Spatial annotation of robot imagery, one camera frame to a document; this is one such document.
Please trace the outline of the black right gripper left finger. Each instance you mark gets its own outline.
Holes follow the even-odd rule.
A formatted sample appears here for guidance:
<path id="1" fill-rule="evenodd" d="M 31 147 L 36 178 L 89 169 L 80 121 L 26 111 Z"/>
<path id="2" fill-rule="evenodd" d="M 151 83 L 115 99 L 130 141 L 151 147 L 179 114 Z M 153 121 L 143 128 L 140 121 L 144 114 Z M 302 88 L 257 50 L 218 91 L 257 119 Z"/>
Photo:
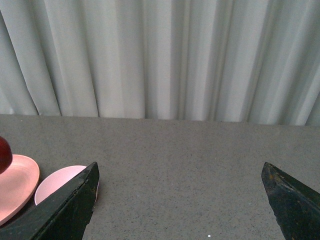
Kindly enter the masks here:
<path id="1" fill-rule="evenodd" d="M 81 240 L 97 198 L 100 172 L 91 163 L 19 219 L 0 230 L 2 240 Z"/>

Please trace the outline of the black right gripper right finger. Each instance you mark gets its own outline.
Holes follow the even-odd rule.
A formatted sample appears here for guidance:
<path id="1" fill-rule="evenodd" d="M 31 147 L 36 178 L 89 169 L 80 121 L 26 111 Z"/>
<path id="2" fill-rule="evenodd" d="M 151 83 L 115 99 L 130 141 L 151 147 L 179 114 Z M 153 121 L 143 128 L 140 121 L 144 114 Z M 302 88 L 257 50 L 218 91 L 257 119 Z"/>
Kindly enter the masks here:
<path id="1" fill-rule="evenodd" d="M 286 240 L 320 238 L 320 194 L 265 162 L 261 179 L 277 224 Z"/>

